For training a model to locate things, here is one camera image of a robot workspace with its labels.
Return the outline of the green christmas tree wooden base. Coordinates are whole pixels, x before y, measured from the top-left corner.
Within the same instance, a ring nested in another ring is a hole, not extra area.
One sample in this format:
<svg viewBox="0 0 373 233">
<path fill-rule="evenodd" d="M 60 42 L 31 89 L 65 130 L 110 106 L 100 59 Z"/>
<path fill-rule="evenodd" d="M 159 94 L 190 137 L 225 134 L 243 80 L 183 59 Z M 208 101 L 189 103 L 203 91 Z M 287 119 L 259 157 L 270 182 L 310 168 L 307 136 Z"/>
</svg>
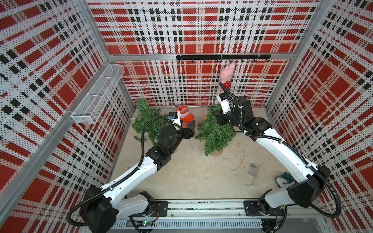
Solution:
<svg viewBox="0 0 373 233">
<path fill-rule="evenodd" d="M 137 109 L 138 115 L 134 119 L 132 127 L 135 131 L 134 139 L 138 142 L 141 141 L 141 134 L 144 127 L 155 118 L 168 118 L 165 114 L 161 114 L 160 109 L 156 109 L 149 105 L 146 99 L 138 99 Z M 162 132 L 163 128 L 170 125 L 166 120 L 155 120 L 145 130 L 144 141 L 151 141 L 153 145 L 157 143 L 157 136 Z"/>
</svg>

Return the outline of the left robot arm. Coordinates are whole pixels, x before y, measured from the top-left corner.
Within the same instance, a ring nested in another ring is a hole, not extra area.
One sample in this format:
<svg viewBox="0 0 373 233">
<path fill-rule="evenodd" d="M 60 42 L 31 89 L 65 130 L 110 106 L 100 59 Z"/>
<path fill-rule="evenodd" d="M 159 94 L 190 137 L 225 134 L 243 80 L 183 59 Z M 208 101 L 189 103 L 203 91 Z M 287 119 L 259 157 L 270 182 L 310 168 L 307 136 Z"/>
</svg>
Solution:
<svg viewBox="0 0 373 233">
<path fill-rule="evenodd" d="M 172 158 L 183 139 L 195 135 L 195 120 L 182 126 L 179 118 L 160 118 L 169 123 L 158 135 L 157 144 L 145 151 L 141 143 L 141 158 L 138 164 L 115 180 L 86 190 L 82 202 L 71 208 L 66 215 L 68 224 L 88 227 L 93 233 L 108 232 L 117 221 L 137 214 L 150 215 L 155 200 L 147 192 L 141 192 L 133 198 L 125 196 L 143 180 L 157 173 Z"/>
</svg>

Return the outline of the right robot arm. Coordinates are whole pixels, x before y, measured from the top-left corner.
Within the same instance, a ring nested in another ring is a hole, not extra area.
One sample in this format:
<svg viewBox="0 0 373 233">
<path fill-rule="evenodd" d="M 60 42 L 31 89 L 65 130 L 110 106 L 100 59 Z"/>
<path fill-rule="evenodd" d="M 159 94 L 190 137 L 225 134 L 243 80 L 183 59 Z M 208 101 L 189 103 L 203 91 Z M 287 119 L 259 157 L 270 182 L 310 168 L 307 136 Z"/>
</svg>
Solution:
<svg viewBox="0 0 373 233">
<path fill-rule="evenodd" d="M 218 124 L 238 127 L 240 132 L 267 149 L 293 177 L 293 181 L 277 190 L 268 190 L 258 199 L 259 210 L 268 215 L 270 211 L 287 205 L 315 209 L 320 214 L 337 218 L 342 213 L 340 197 L 329 182 L 330 169 L 318 166 L 302 156 L 264 118 L 255 117 L 251 103 L 245 97 L 231 98 L 221 93 L 217 96 L 221 110 L 215 112 Z M 328 189 L 336 209 L 327 213 L 313 204 L 319 195 Z"/>
</svg>

